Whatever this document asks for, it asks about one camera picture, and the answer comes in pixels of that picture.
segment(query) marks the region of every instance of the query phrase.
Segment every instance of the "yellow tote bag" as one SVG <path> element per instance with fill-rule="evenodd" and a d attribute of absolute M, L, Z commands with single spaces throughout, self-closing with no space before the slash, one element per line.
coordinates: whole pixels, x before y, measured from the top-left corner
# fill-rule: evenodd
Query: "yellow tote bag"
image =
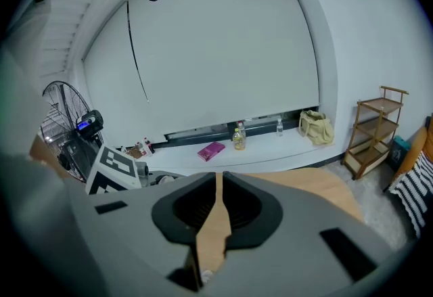
<path fill-rule="evenodd" d="M 299 133 L 315 145 L 331 144 L 334 140 L 334 129 L 331 121 L 323 113 L 313 110 L 302 111 L 299 118 Z"/>

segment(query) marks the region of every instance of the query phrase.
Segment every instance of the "plastic bottle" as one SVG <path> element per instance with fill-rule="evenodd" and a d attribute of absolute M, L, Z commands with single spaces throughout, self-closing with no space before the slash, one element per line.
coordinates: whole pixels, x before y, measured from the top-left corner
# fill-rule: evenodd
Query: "plastic bottle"
<path fill-rule="evenodd" d="M 147 155 L 147 152 L 146 152 L 143 144 L 141 144 L 140 142 L 137 142 L 137 148 L 140 151 L 141 155 L 143 155 L 143 156 Z"/>
<path fill-rule="evenodd" d="M 283 123 L 281 122 L 281 118 L 278 118 L 277 123 L 277 136 L 281 137 L 283 135 Z"/>
<path fill-rule="evenodd" d="M 144 142 L 147 144 L 147 146 L 149 147 L 150 151 L 152 154 L 155 154 L 155 149 L 152 148 L 152 144 L 150 143 L 149 139 L 147 139 L 147 137 L 144 137 Z"/>
<path fill-rule="evenodd" d="M 236 150 L 245 149 L 245 138 L 241 135 L 238 128 L 235 129 L 235 133 L 233 134 L 233 144 Z"/>
<path fill-rule="evenodd" d="M 153 153 L 150 150 L 149 146 L 146 143 L 146 138 L 143 139 L 143 141 L 141 142 L 141 145 L 143 146 L 144 151 L 146 152 L 146 156 L 152 156 Z"/>
<path fill-rule="evenodd" d="M 245 140 L 246 139 L 246 131 L 245 131 L 245 126 L 241 120 L 237 122 L 237 128 L 239 129 L 239 132 L 241 133 L 241 135 L 244 136 L 244 140 Z"/>

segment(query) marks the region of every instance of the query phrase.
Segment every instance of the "black and white striped cushion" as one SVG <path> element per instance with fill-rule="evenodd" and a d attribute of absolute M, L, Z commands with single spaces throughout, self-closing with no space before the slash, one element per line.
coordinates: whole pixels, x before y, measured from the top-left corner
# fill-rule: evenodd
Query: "black and white striped cushion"
<path fill-rule="evenodd" d="M 413 168 L 390 192 L 400 197 L 417 237 L 420 237 L 421 228 L 426 225 L 428 207 L 433 207 L 433 162 L 421 152 Z"/>

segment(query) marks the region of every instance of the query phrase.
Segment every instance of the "ceiling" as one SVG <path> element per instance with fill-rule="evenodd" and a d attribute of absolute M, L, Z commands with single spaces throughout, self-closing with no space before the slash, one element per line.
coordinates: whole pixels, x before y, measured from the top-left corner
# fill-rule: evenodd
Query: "ceiling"
<path fill-rule="evenodd" d="M 95 36 L 124 0 L 51 0 L 43 38 L 40 88 L 68 81 L 73 61 L 82 59 Z"/>
<path fill-rule="evenodd" d="M 42 43 L 40 76 L 66 70 L 76 31 L 93 0 L 51 0 L 51 13 Z"/>

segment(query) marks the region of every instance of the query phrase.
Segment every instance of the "wooden shelving unit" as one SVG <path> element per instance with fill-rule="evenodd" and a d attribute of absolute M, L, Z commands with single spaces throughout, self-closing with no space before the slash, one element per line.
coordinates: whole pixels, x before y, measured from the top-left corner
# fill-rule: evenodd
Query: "wooden shelving unit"
<path fill-rule="evenodd" d="M 381 87 L 384 90 L 384 96 L 377 99 L 369 99 L 367 101 L 358 101 L 357 118 L 353 127 L 352 137 L 349 146 L 342 161 L 343 164 L 353 174 L 352 179 L 359 179 L 373 168 L 378 166 L 386 159 L 390 151 L 390 146 L 383 142 L 385 138 L 392 134 L 394 138 L 395 131 L 398 128 L 398 121 L 400 120 L 401 108 L 403 107 L 403 95 L 409 93 L 395 88 Z M 386 91 L 396 91 L 401 94 L 400 102 L 386 98 Z M 379 116 L 366 120 L 365 122 L 358 122 L 359 112 L 361 108 L 367 108 L 377 112 Z M 397 121 L 393 122 L 386 118 L 387 115 L 398 110 Z M 356 132 L 362 132 L 368 136 L 368 139 L 358 144 L 353 144 Z"/>

